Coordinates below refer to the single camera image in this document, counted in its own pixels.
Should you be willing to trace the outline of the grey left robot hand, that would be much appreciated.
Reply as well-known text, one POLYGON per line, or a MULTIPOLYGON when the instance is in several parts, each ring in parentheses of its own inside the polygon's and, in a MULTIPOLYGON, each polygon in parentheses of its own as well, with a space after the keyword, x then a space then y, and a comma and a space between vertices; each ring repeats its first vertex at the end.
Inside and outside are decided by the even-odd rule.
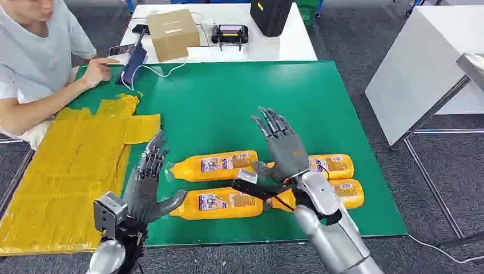
POLYGON ((180 207, 188 191, 178 190, 173 197, 158 201, 159 174, 169 152, 164 132, 159 130, 147 143, 137 165, 132 169, 123 200, 132 217, 149 224, 180 207))

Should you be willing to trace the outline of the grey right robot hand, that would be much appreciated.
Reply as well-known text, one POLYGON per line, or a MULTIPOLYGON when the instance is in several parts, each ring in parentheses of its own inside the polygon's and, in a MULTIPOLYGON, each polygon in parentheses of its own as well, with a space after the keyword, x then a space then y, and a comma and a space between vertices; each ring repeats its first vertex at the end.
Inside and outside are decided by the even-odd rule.
POLYGON ((309 169, 308 153, 298 134, 282 115, 272 108, 259 106, 258 110, 262 118, 253 115, 252 120, 265 138, 273 166, 253 162, 252 168, 263 178, 283 184, 309 169))

